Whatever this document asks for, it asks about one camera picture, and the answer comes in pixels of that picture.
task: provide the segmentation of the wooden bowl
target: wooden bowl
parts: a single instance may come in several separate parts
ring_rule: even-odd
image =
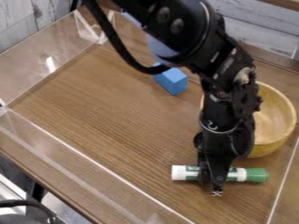
[[[258,83],[264,97],[262,111],[256,113],[257,141],[250,158],[262,158],[280,150],[296,130],[297,113],[286,96],[266,83]]]

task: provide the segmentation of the wooden table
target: wooden table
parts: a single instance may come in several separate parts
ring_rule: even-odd
[[[119,27],[122,36],[139,59],[151,64],[145,42],[130,27]],[[288,95],[299,111],[298,73],[262,61],[257,61],[257,70],[260,80]],[[41,137],[31,139],[41,157],[2,135],[3,153],[95,223],[141,221],[137,217],[130,219],[130,215],[125,218],[125,211],[118,206],[111,209],[105,202],[113,205],[122,200],[139,218],[146,219],[149,215],[129,186],[123,187],[113,176],[97,169],[95,163],[105,165],[196,223],[266,223],[299,129],[297,127],[281,151],[236,164],[268,168],[272,179],[264,185],[228,184],[225,197],[213,198],[210,189],[201,189],[197,183],[172,181],[173,165],[197,164],[193,138],[200,131],[201,99],[202,87],[194,76],[189,90],[173,97],[153,77],[126,64],[110,45],[94,45],[11,107],[77,150],[66,150],[62,144],[49,145],[49,137]],[[299,219],[294,183],[299,186],[296,175],[288,179],[289,192],[284,191],[280,200],[276,223],[285,220],[297,223]]]

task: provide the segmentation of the blue object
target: blue object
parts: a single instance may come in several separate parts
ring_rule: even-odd
[[[189,87],[189,77],[178,68],[173,68],[169,71],[158,74],[154,79],[172,95],[178,95]]]

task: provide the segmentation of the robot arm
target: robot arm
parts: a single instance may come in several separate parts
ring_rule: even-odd
[[[153,53],[164,64],[157,70],[142,67],[139,70],[157,74],[166,67],[188,67],[201,77],[202,133],[194,139],[200,151],[200,180],[202,184],[212,182],[213,195],[222,195],[232,164],[249,155],[256,142],[253,115],[264,100],[258,96],[254,60],[228,35],[224,16],[206,0],[114,2],[139,22],[149,34]],[[109,34],[111,29],[106,29],[97,1],[89,0],[87,6],[114,39],[117,34]]]

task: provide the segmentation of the green marker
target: green marker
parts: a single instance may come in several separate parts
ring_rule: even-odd
[[[198,166],[173,166],[173,180],[198,180],[201,168]],[[229,170],[228,181],[264,183],[269,179],[269,173],[262,168],[232,168]]]

